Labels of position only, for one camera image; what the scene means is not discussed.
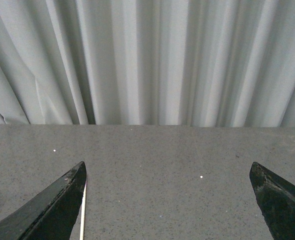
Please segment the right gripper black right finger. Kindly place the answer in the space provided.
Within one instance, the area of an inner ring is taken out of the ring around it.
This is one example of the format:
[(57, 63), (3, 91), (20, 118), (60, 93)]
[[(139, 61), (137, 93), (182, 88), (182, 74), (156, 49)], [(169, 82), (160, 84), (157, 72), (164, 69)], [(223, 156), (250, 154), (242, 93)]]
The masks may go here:
[(256, 202), (275, 240), (295, 240), (295, 185), (253, 162), (249, 172)]

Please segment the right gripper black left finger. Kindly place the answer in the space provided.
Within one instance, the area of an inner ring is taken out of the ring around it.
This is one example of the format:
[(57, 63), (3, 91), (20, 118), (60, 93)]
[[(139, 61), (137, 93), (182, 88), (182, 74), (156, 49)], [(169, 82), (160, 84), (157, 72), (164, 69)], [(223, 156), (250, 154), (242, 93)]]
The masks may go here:
[(87, 170), (81, 161), (0, 221), (0, 240), (68, 240), (82, 205)]

